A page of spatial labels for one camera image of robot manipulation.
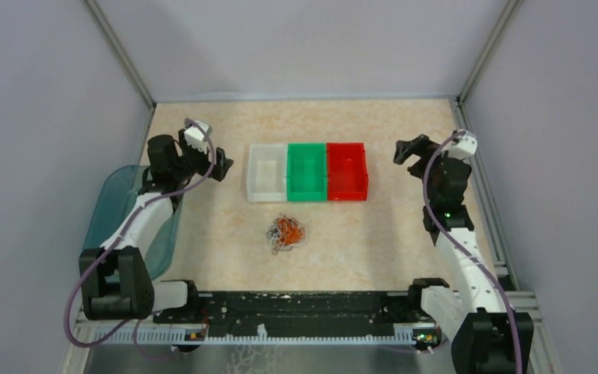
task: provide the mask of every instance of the beige tabletop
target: beige tabletop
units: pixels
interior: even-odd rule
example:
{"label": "beige tabletop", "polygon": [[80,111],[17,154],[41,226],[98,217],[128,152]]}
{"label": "beige tabletop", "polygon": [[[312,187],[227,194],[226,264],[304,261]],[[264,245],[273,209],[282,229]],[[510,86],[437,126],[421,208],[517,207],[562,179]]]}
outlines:
{"label": "beige tabletop", "polygon": [[[440,143],[455,123],[446,100],[274,101],[159,104],[149,136],[177,136],[184,118],[213,128],[234,165],[183,198],[170,269],[163,280],[194,280],[205,291],[406,290],[417,277],[452,275],[423,229],[420,180],[392,162],[396,140],[424,133]],[[363,142],[370,177],[364,202],[249,203],[248,148],[256,143]],[[142,164],[147,164],[144,154]],[[470,186],[465,204],[491,266]],[[265,231],[285,213],[308,242],[274,256]]]}

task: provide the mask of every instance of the red bin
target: red bin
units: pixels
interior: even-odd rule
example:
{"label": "red bin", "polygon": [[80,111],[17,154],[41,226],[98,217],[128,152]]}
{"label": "red bin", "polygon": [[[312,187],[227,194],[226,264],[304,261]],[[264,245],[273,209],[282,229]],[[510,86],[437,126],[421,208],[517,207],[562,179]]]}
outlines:
{"label": "red bin", "polygon": [[327,199],[366,200],[368,168],[363,143],[327,143]]}

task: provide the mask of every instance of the cable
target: cable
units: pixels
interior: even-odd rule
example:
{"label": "cable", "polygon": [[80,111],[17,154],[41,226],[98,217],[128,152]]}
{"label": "cable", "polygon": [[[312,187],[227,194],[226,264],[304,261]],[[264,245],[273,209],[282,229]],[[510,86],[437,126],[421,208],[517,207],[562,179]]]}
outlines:
{"label": "cable", "polygon": [[[157,313],[161,313],[161,310],[158,310],[156,312],[153,312],[152,314],[157,314]],[[201,336],[203,336],[203,338],[196,338],[196,339],[192,339],[192,340],[203,340],[205,338],[205,335],[207,335],[207,329],[209,327],[209,316],[207,315],[207,311],[205,309],[201,310],[202,314],[205,315],[205,319],[200,323],[201,326]],[[141,322],[143,322],[143,319],[139,319],[138,321],[136,321],[136,325],[134,325],[134,331],[132,332],[132,339],[134,340],[134,347],[136,347],[136,350],[139,351],[139,353],[141,354],[141,356],[152,360],[152,361],[165,361],[168,360],[170,358],[172,358],[173,356],[175,356],[175,353],[178,351],[172,351],[171,353],[169,353],[168,355],[163,355],[163,356],[152,356],[152,355],[148,355],[144,350],[143,347],[141,347],[139,345],[139,326],[141,326]]]}
{"label": "cable", "polygon": [[70,296],[68,297],[68,300],[65,303],[65,311],[63,312],[63,332],[65,333],[65,337],[68,338],[69,342],[72,343],[72,345],[75,345],[76,347],[79,347],[79,348],[94,347],[94,346],[106,341],[106,339],[111,337],[111,335],[113,335],[116,331],[118,331],[118,329],[120,329],[123,325],[125,325],[129,321],[128,319],[126,319],[126,320],[120,322],[118,325],[116,325],[116,327],[114,327],[113,330],[109,331],[102,338],[95,340],[95,341],[91,341],[89,343],[85,343],[85,342],[77,340],[76,337],[74,335],[72,335],[72,328],[70,326],[70,314],[72,314],[72,304],[74,303],[74,299],[76,298],[77,294],[79,293],[79,290],[81,290],[81,286],[83,286],[84,282],[86,282],[86,279],[88,279],[88,277],[91,275],[91,273],[93,271],[95,271],[95,269],[107,258],[107,256],[109,256],[109,254],[111,254],[111,252],[114,251],[115,247],[117,247],[118,244],[120,244],[125,233],[127,233],[127,230],[129,229],[129,227],[132,226],[132,222],[134,222],[134,220],[139,215],[139,213],[141,213],[150,204],[152,204],[156,201],[159,201],[161,199],[166,199],[169,197],[182,195],[186,192],[193,190],[194,188],[201,185],[212,174],[212,170],[214,169],[214,166],[216,165],[216,151],[214,149],[214,145],[212,144],[212,140],[209,138],[209,136],[207,135],[205,130],[203,130],[200,126],[196,126],[196,128],[203,134],[203,136],[205,136],[205,139],[207,140],[207,144],[209,147],[210,154],[212,156],[212,162],[209,164],[209,167],[207,168],[207,172],[196,183],[190,185],[187,188],[180,189],[178,191],[169,192],[164,195],[153,197],[152,199],[146,201],[142,206],[137,206],[132,211],[132,214],[129,216],[129,219],[125,222],[125,225],[123,225],[122,230],[120,230],[120,232],[118,233],[118,236],[113,241],[113,243],[111,243],[111,245],[109,245],[107,250],[105,250],[104,253],[102,253],[99,257],[97,257],[97,259],[95,259],[95,261],[93,261],[93,263],[91,263],[90,266],[88,266],[86,271],[84,271],[83,274],[81,274],[79,281],[76,282],[76,284],[72,288],[72,291],[70,291]]}
{"label": "cable", "polygon": [[503,291],[503,287],[501,286],[501,284],[498,283],[498,279],[496,279],[496,277],[487,269],[487,267],[484,264],[482,264],[477,257],[475,257],[471,252],[469,252],[469,250],[466,249],[464,247],[464,245],[459,243],[457,241],[457,239],[453,238],[452,235],[450,235],[446,231],[446,229],[443,227],[443,225],[439,222],[436,215],[434,214],[434,211],[432,210],[432,208],[430,206],[430,200],[427,197],[427,180],[429,179],[430,170],[432,169],[432,165],[434,164],[434,161],[441,154],[441,151],[447,145],[450,144],[450,142],[452,142],[456,137],[462,136],[465,134],[466,134],[466,130],[459,130],[458,132],[455,132],[449,138],[444,140],[444,142],[432,154],[432,157],[430,157],[430,160],[427,162],[427,167],[425,167],[425,174],[423,174],[423,201],[425,202],[425,207],[427,208],[427,214],[430,215],[430,218],[434,222],[434,225],[439,229],[439,231],[446,238],[448,238],[448,240],[450,240],[450,242],[452,242],[452,244],[455,245],[455,247],[457,249],[459,249],[460,252],[464,253],[465,256],[471,258],[471,260],[474,261],[478,265],[480,270],[482,270],[483,274],[485,274],[485,276],[489,279],[489,281],[498,290],[498,293],[501,296],[501,299],[503,300],[503,304],[505,304],[505,311],[508,313],[508,321],[510,322],[510,334],[512,335],[512,344],[514,345],[514,350],[515,350],[515,373],[522,374],[523,373],[522,349],[519,346],[519,331],[517,330],[517,322],[515,321],[515,313],[512,311],[512,305],[510,305],[510,300],[508,299],[508,296],[505,294],[505,291]]}

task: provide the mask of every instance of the black bracket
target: black bracket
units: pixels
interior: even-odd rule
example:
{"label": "black bracket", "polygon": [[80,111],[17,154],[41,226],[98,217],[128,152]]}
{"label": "black bracket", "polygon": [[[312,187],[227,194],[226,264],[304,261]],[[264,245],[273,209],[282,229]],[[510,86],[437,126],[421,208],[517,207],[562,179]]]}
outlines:
{"label": "black bracket", "polygon": [[[150,166],[143,172],[139,195],[148,192],[166,194],[179,191],[195,174],[205,175],[208,171],[212,163],[209,155],[187,144],[184,129],[178,132],[178,139],[163,134],[148,140],[147,152]],[[176,144],[180,146],[182,155],[178,154]],[[227,158],[226,151],[221,148],[216,148],[214,152],[216,162],[209,177],[221,182],[226,178],[226,173],[234,161]],[[178,208],[181,199],[182,196],[171,197],[173,211]]]}
{"label": "black bracket", "polygon": [[[395,336],[397,323],[434,322],[409,307],[406,295],[388,291],[275,292],[202,291],[198,300],[154,316],[155,323],[201,323],[209,316],[211,337],[256,337],[260,324],[269,337]],[[440,343],[436,327],[425,327]]]}
{"label": "black bracket", "polygon": [[[79,257],[83,274],[104,249],[86,249]],[[118,274],[117,282],[108,277]],[[145,319],[153,311],[154,288],[138,248],[114,250],[81,287],[87,319]]]}
{"label": "black bracket", "polygon": [[[407,170],[412,176],[422,180],[427,163],[438,147],[437,143],[423,134],[409,141],[398,140],[393,162],[403,164],[410,156],[418,156],[418,161],[409,166]],[[468,187],[470,175],[471,166],[462,160],[448,157],[448,152],[434,159],[434,164],[427,177],[427,198],[437,221],[447,231],[452,228],[467,228],[470,231],[474,229],[469,212],[463,205],[464,192]],[[423,208],[423,225],[425,230],[430,233],[433,243],[436,243],[439,230],[425,207]]]}
{"label": "black bracket", "polygon": [[[523,372],[527,372],[533,341],[533,320],[515,312],[522,351]],[[451,356],[458,374],[512,374],[515,372],[514,344],[506,313],[469,313],[452,340]]]}

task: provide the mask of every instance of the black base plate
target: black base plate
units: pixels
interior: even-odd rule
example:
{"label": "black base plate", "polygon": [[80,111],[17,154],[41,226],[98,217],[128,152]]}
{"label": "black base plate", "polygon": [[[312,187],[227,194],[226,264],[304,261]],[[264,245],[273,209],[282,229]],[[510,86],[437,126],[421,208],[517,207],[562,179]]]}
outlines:
{"label": "black base plate", "polygon": [[393,336],[393,323],[432,322],[409,307],[406,292],[201,292],[196,314],[170,309],[155,323],[201,323],[211,337]]}

